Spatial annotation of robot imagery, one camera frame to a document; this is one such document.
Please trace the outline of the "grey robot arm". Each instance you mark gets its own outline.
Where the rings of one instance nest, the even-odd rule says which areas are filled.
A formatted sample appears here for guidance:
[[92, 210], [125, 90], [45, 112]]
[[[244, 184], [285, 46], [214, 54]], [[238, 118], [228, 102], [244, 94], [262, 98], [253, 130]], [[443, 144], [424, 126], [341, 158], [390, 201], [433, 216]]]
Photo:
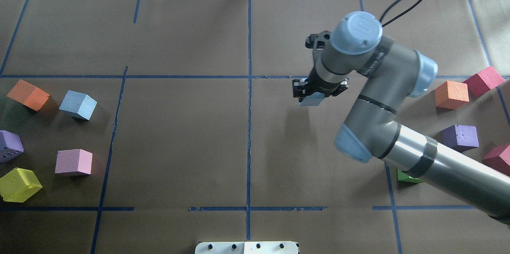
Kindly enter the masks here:
[[292, 81], [301, 105], [315, 94], [319, 102], [341, 94], [351, 72], [367, 78], [334, 140], [339, 151], [361, 163], [379, 158], [509, 224], [508, 176], [395, 120], [407, 97], [422, 96], [433, 83], [436, 62], [385, 36], [365, 11], [346, 14], [333, 31], [310, 34], [305, 47], [314, 66], [306, 79]]

